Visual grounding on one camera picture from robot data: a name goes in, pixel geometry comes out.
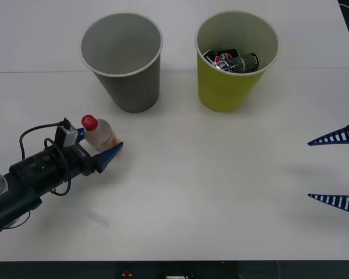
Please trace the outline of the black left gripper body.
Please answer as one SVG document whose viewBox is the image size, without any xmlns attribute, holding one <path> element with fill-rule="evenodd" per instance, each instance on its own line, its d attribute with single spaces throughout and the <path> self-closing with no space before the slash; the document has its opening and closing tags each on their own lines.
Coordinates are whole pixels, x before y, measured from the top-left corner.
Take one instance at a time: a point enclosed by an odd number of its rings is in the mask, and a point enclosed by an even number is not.
<svg viewBox="0 0 349 279">
<path fill-rule="evenodd" d="M 67 147 L 67 163 L 72 177 L 102 172 L 99 154 L 91 156 L 80 144 Z"/>
</svg>

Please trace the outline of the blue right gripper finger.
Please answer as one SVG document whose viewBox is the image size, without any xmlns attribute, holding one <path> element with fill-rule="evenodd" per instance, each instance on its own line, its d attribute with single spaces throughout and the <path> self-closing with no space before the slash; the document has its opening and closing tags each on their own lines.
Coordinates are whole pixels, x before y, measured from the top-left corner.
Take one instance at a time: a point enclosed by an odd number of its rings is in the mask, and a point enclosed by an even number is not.
<svg viewBox="0 0 349 279">
<path fill-rule="evenodd" d="M 349 212 L 349 195 L 308 194 L 312 199 Z"/>
<path fill-rule="evenodd" d="M 349 125 L 325 134 L 308 143 L 309 146 L 349 144 Z"/>
</svg>

